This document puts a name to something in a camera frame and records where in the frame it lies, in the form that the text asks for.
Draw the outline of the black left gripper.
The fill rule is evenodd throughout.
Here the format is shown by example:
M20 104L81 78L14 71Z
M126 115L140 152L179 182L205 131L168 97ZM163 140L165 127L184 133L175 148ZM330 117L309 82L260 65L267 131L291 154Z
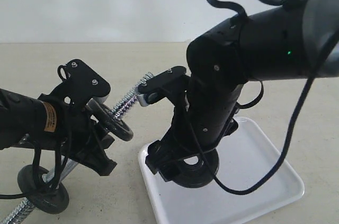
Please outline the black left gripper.
M21 96L21 147L54 151L56 158L72 159L96 172L109 176L117 166L105 153L115 141L109 130L91 119L88 108L77 112L73 104L54 95L39 98Z

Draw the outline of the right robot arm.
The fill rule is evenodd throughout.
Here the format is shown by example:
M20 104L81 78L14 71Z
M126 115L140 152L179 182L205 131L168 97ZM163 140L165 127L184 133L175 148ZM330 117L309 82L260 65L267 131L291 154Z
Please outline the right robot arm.
M147 149L145 163L183 187L210 183L217 146L238 128L238 98L248 82L338 76L338 0L288 0L277 8L226 19L187 47L175 66L140 88L149 104L174 105L171 125Z

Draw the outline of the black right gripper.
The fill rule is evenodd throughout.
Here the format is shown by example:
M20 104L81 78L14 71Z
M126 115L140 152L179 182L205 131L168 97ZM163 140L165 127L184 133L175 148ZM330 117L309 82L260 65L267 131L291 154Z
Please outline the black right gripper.
M244 83L189 76L187 89L174 106L170 128L147 148L145 164L165 182L183 178L184 161L200 149L213 151L229 126Z

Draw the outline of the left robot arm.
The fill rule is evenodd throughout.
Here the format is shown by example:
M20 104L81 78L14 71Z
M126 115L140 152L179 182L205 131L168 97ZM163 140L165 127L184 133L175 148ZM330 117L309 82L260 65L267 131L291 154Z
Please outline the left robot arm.
M56 150L100 176L111 174L117 163L105 153L94 121L86 108L75 113L71 106L48 95L30 98L1 90L1 149Z

